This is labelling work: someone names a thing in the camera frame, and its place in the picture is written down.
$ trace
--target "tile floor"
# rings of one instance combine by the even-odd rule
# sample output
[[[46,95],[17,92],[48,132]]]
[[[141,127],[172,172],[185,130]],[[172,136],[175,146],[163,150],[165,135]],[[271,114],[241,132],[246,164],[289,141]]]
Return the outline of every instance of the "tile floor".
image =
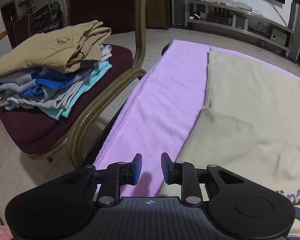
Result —
[[[179,39],[236,50],[279,66],[300,77],[300,69],[295,64],[278,55],[242,41],[209,33],[173,28],[167,31],[149,29],[146,31],[146,34],[146,58],[143,64],[143,68],[146,71],[159,60],[161,50],[168,42],[173,39]],[[111,35],[107,39],[107,42],[124,46],[135,53],[134,33]],[[137,81],[134,81],[127,89],[125,89],[125,91],[106,108],[90,128],[85,138],[84,151],[89,149],[91,144],[98,137],[98,133],[103,130],[112,116],[122,106],[136,84]],[[14,196],[66,174],[73,169],[74,168],[68,160],[64,149],[55,155],[51,163],[47,160],[34,161],[29,159],[11,140],[0,121],[0,216],[3,221],[5,221],[5,206]]]

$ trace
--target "beige blanket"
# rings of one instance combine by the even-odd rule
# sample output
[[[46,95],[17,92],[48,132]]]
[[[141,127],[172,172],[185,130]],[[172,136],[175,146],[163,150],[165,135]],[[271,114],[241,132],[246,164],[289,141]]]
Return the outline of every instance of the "beige blanket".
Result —
[[[300,203],[300,80],[211,49],[206,101],[178,160],[217,164]]]
[[[30,67],[45,66],[62,73],[80,68],[80,60],[101,61],[100,44],[111,29],[97,20],[36,34],[0,57],[0,77]]]

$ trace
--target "stack of folded clothes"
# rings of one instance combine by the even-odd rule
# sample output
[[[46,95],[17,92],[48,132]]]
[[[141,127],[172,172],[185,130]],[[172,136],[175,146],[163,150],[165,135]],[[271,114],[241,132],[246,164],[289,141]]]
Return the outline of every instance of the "stack of folded clothes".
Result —
[[[36,34],[0,58],[0,106],[39,107],[59,120],[112,67],[111,29],[92,21]]]

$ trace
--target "chair backrest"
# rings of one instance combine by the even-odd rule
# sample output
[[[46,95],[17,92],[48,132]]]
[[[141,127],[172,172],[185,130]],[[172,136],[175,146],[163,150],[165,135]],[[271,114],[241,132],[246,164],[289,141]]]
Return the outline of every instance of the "chair backrest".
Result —
[[[70,25],[99,20],[112,34],[135,31],[133,67],[140,68],[146,54],[146,0],[67,0]]]
[[[21,16],[13,25],[16,38],[16,46],[31,36],[30,33],[30,17],[28,14]]]
[[[70,25],[99,20],[112,33],[135,30],[135,0],[68,0]]]

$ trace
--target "wooden cabinet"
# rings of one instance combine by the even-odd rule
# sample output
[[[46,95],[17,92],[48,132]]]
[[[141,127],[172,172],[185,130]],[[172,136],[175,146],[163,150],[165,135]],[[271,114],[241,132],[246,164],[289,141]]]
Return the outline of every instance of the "wooden cabinet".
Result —
[[[169,29],[171,27],[171,0],[147,0],[147,28]]]

